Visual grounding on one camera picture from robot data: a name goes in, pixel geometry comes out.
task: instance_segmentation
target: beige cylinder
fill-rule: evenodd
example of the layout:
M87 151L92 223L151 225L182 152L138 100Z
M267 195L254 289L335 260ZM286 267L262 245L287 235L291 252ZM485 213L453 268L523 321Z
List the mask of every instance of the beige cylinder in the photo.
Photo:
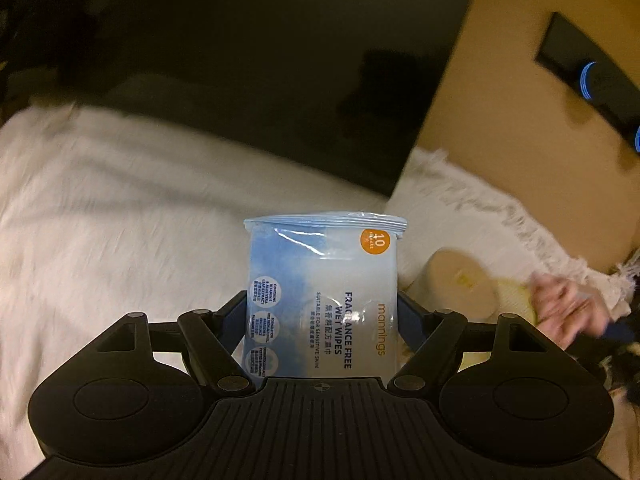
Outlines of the beige cylinder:
M453 249L436 251L407 294L430 312L448 308L470 322L495 322L500 307L488 273L471 256Z

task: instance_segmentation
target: finger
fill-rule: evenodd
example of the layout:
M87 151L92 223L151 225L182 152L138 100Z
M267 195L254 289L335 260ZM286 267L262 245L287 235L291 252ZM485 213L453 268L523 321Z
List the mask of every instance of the finger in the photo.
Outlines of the finger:
M560 294L560 299L558 301L558 307L563 311L571 311L576 305L576 300L578 296L578 285L571 280L566 280L564 282L564 288L562 289L562 293Z
M536 328L559 346L559 341L561 338L561 327L561 319L558 319L557 317L549 317L544 321L538 323Z
M575 337L588 327L590 321L590 313L583 306L576 308L569 314L562 323L559 335L559 347L566 350L567 347L574 342Z
M551 274L543 274L541 272L532 272L529 278L529 285L531 290L536 290L544 286L554 283L554 277Z
M548 317L551 317L558 313L558 302L556 300L549 301L535 301L532 300L531 304L533 309L536 311L536 315L538 319L542 321Z
M611 322L611 316L609 315L607 307L604 304L600 304L600 302L594 298L589 298L584 301L581 308L589 314L587 325L582 331L592 337L602 336Z
M540 301L558 300L562 296L566 287L565 280L556 280L547 286L540 287L535 291L535 296Z

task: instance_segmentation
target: blue plastic packaging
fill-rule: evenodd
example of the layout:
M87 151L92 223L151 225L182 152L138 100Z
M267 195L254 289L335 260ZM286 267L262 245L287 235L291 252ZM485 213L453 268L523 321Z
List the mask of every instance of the blue plastic packaging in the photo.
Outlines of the blue plastic packaging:
M332 212L245 221L251 233L242 364L264 377L391 378L396 241L406 220Z

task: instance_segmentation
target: metal screw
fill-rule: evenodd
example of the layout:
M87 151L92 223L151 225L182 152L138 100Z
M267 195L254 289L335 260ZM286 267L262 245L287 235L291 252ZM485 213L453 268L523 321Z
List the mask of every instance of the metal screw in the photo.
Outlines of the metal screw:
M396 388L406 392L417 392L425 386L424 379L415 375L401 375L394 381Z
M218 381L218 387L226 392L240 392L249 386L249 381L239 375L228 375Z

